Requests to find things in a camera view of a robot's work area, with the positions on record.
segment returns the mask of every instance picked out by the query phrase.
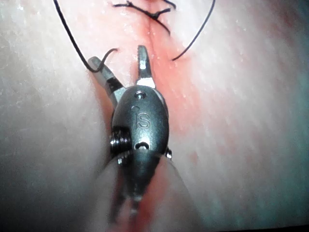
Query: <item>skin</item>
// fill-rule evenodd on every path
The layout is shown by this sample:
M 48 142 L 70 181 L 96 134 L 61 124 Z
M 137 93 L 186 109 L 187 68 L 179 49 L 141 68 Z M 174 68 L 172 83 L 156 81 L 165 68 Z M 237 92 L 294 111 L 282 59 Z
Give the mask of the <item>skin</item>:
M 183 203 L 181 213 L 167 217 L 184 228 L 199 217 L 209 231 L 309 223 L 307 3 L 218 0 L 192 49 L 171 62 L 211 5 L 174 2 L 177 10 L 159 18 L 169 37 L 145 15 L 109 0 L 60 1 L 86 58 L 119 48 L 106 65 L 125 86 L 136 79 L 137 45 L 152 56 L 169 108 L 173 163 L 190 195 L 181 197 L 181 184 L 179 196 L 172 194 L 172 174 L 165 188 L 162 181 L 150 187 L 163 189 L 156 199 L 169 209 Z M 168 7 L 159 0 L 134 4 L 150 12 Z M 93 213 L 108 201 L 96 200 L 111 191 L 102 179 L 113 182 L 102 172 L 109 99 L 80 62 L 52 1 L 2 1 L 0 12 L 2 226 L 99 230 L 106 215 Z M 179 200 L 169 206 L 168 195 Z M 186 214 L 188 205 L 196 214 Z M 145 230 L 162 221 L 156 210 Z

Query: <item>metal jaw tip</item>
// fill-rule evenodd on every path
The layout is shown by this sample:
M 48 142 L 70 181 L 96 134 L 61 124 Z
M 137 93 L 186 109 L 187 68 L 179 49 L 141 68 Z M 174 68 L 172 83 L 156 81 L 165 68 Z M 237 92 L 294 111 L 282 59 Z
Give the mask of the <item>metal jaw tip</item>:
M 101 60 L 98 57 L 92 57 L 88 60 L 88 63 L 92 69 L 97 69 L 100 62 Z M 136 84 L 155 89 L 155 82 L 151 74 L 148 52 L 146 47 L 143 45 L 139 45 L 138 48 L 138 70 L 139 77 Z M 93 73 L 93 75 L 97 82 L 105 88 L 115 109 L 126 88 L 119 82 L 119 80 L 106 65 L 104 65 L 100 72 Z
M 138 69 L 139 78 L 137 79 L 136 84 L 155 88 L 155 82 L 151 74 L 148 52 L 146 47 L 143 45 L 139 45 L 138 48 Z

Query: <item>black suture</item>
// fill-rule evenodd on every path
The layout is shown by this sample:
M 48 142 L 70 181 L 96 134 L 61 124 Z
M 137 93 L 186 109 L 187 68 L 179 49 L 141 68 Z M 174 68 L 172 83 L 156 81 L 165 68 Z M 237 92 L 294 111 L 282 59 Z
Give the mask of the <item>black suture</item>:
M 198 30 L 196 36 L 194 37 L 194 39 L 193 39 L 193 40 L 191 41 L 191 43 L 187 46 L 187 48 L 186 48 L 183 52 L 181 52 L 180 55 L 178 55 L 177 57 L 173 58 L 172 61 L 175 61 L 175 60 L 179 59 L 181 56 L 183 56 L 183 54 L 185 54 L 185 53 L 189 50 L 189 48 L 192 46 L 192 44 L 193 44 L 193 43 L 195 42 L 195 40 L 198 38 L 198 36 L 199 36 L 200 33 L 202 32 L 202 30 L 203 30 L 205 24 L 207 23 L 207 21 L 208 21 L 210 15 L 211 15 L 211 13 L 212 13 L 212 11 L 213 11 L 215 2 L 216 2 L 216 0 L 213 0 L 213 1 L 212 1 L 211 9 L 210 9 L 210 11 L 209 11 L 209 13 L 208 13 L 206 19 L 204 20 L 204 22 L 203 22 L 201 28 Z
M 112 48 L 112 49 L 110 49 L 110 50 L 105 54 L 105 56 L 104 56 L 104 58 L 102 59 L 102 61 L 101 61 L 100 65 L 99 65 L 99 67 L 98 67 L 97 69 L 91 68 L 90 65 L 88 64 L 88 62 L 86 61 L 86 59 L 84 58 L 84 56 L 83 56 L 81 50 L 79 49 L 77 43 L 75 42 L 75 40 L 74 40 L 74 38 L 73 38 L 73 35 L 72 35 L 72 33 L 71 33 L 71 31 L 70 31 L 68 25 L 67 25 L 67 22 L 66 22 L 66 20 L 64 19 L 63 13 L 61 12 L 61 9 L 60 9 L 60 6 L 59 6 L 59 4 L 58 4 L 58 1 L 57 1 L 57 0 L 54 0 L 54 4 L 55 4 L 55 6 L 56 6 L 58 15 L 59 15 L 59 17 L 60 17 L 60 19 L 61 19 L 61 22 L 62 22 L 62 24 L 63 24 L 63 26 L 64 26 L 66 32 L 68 33 L 68 36 L 69 36 L 69 38 L 70 38 L 70 40 L 71 40 L 71 42 L 72 42 L 72 44 L 73 44 L 73 46 L 74 46 L 76 52 L 78 53 L 78 56 L 80 57 L 80 59 L 82 60 L 82 62 L 83 62 L 84 65 L 86 66 L 86 68 L 87 68 L 89 71 L 93 72 L 93 73 L 98 73 L 98 72 L 100 72 L 100 71 L 103 69 L 103 67 L 104 67 L 104 62 L 105 62 L 106 58 L 108 57 L 108 55 L 109 55 L 111 52 L 113 52 L 113 51 L 118 51 L 118 49 L 117 49 L 117 48 Z
M 174 4 L 173 2 L 168 1 L 168 0 L 163 0 L 163 1 L 166 2 L 167 4 L 171 5 L 174 8 L 174 10 L 176 9 L 176 4 Z
M 143 10 L 142 8 L 135 6 L 132 2 L 130 1 L 126 1 L 125 4 L 115 4 L 113 5 L 113 7 L 132 7 L 140 12 L 142 12 L 143 14 L 147 15 L 148 17 L 150 17 L 151 19 L 153 19 L 154 21 L 156 21 L 158 24 L 160 24 L 170 35 L 170 30 L 163 24 L 161 23 L 158 18 L 161 14 L 163 13 L 167 13 L 170 12 L 170 8 L 164 9 L 162 11 L 158 11 L 156 13 L 150 13 L 149 11 Z

